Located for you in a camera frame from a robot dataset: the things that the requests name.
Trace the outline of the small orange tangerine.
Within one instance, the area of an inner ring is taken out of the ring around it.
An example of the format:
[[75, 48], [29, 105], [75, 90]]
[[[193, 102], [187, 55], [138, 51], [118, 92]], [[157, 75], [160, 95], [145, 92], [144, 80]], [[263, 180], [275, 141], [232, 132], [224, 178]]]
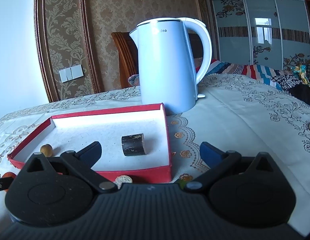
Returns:
[[2, 179], [4, 180], [3, 182], [3, 189], [5, 192], [8, 191], [10, 185], [12, 184], [13, 180], [16, 178], [16, 174], [13, 172], [6, 172], [3, 174]]

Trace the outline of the dark sugarcane piece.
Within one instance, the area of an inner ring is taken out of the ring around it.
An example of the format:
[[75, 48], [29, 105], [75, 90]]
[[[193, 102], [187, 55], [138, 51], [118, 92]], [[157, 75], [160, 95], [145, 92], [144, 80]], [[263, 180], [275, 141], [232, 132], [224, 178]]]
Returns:
[[123, 184], [130, 184], [133, 180], [130, 176], [127, 175], [121, 175], [116, 177], [114, 183], [117, 185], [118, 189], [122, 187]]
[[124, 156], [126, 157], [146, 155], [143, 133], [122, 136], [121, 145]]

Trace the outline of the green cucumber piece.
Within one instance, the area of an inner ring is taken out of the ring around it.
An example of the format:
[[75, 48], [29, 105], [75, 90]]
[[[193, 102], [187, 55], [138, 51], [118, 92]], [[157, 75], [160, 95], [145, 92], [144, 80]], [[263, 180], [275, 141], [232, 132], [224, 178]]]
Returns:
[[185, 185], [188, 183], [188, 180], [177, 179], [175, 183], [178, 184], [181, 189], [183, 189]]

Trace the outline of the small tan longan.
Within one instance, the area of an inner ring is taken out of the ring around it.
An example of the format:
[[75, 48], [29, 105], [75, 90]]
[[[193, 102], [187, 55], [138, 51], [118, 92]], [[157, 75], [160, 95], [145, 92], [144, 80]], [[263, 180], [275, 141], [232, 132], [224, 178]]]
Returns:
[[41, 146], [40, 152], [43, 153], [48, 158], [52, 157], [54, 150], [50, 144], [45, 144]]

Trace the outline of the red shallow box tray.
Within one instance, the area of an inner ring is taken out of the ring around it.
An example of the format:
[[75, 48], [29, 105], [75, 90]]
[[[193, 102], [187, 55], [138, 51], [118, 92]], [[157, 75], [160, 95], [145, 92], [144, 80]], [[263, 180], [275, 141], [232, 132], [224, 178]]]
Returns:
[[[143, 134], [145, 155], [126, 157], [121, 138]], [[41, 146], [52, 146], [54, 156], [67, 150], [78, 152], [98, 141], [102, 155], [92, 169], [114, 181], [127, 175], [134, 181], [169, 183], [172, 180], [171, 151], [163, 104], [139, 105], [53, 115], [41, 123], [8, 155], [21, 169]]]

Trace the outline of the floral lace tablecloth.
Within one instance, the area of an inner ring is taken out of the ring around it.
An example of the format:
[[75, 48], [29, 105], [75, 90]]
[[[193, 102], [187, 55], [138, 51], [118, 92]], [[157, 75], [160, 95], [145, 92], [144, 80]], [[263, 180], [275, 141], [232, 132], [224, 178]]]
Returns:
[[[208, 75], [189, 111], [169, 116], [173, 180], [192, 180], [208, 170], [199, 156], [203, 141], [244, 156], [269, 153], [296, 194], [290, 225], [310, 233], [310, 107], [304, 102], [242, 75]], [[0, 119], [0, 177], [18, 173], [7, 156], [47, 118], [63, 113], [134, 106], [138, 87], [81, 96], [36, 106]]]

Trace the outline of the patterned pillow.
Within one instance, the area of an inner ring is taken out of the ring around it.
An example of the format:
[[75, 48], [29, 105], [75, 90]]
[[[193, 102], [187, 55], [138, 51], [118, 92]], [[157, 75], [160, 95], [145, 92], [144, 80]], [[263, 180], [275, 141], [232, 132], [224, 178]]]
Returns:
[[132, 76], [130, 76], [128, 78], [128, 83], [132, 86], [132, 87], [136, 87], [140, 85], [140, 81], [139, 81], [139, 74], [134, 74]]

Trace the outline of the white electric kettle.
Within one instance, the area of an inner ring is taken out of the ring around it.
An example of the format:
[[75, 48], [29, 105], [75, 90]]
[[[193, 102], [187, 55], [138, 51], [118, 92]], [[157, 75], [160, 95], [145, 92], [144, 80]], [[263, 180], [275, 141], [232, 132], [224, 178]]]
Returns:
[[[203, 46], [203, 60], [195, 68], [188, 31]], [[144, 105], [163, 103], [167, 114], [192, 109], [198, 100], [198, 84], [212, 59], [212, 43], [206, 25], [189, 17], [146, 20], [130, 32], [138, 50], [139, 84]]]

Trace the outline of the striped colourful bedding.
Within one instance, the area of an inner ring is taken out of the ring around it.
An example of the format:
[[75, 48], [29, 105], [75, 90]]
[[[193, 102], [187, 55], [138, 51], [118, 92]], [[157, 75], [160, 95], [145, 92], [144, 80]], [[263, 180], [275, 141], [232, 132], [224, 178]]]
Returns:
[[223, 62], [213, 59], [208, 71], [211, 74], [238, 74], [250, 77], [278, 90], [289, 90], [300, 84], [301, 81], [288, 71], [274, 70], [260, 64], [244, 65]]

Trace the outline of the dark clothes pile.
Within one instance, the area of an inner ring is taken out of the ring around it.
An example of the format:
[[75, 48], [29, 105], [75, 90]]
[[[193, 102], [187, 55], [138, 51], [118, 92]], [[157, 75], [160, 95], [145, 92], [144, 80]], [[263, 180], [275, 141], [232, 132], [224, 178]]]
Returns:
[[310, 63], [290, 67], [286, 74], [276, 75], [271, 80], [282, 91], [310, 106]]

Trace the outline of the sliding glass wardrobe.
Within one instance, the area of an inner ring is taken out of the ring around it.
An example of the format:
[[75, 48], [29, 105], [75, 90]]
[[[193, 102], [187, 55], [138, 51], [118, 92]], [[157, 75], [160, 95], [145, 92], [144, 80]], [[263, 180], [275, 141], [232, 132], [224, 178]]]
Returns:
[[211, 0], [218, 58], [276, 70], [310, 63], [304, 0]]

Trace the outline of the white wall switch panel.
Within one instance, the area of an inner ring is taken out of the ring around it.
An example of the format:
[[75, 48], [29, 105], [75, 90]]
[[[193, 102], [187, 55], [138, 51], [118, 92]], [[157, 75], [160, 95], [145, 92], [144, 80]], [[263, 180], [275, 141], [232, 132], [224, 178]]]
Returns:
[[78, 64], [72, 67], [59, 70], [60, 80], [62, 83], [83, 77], [82, 65]]

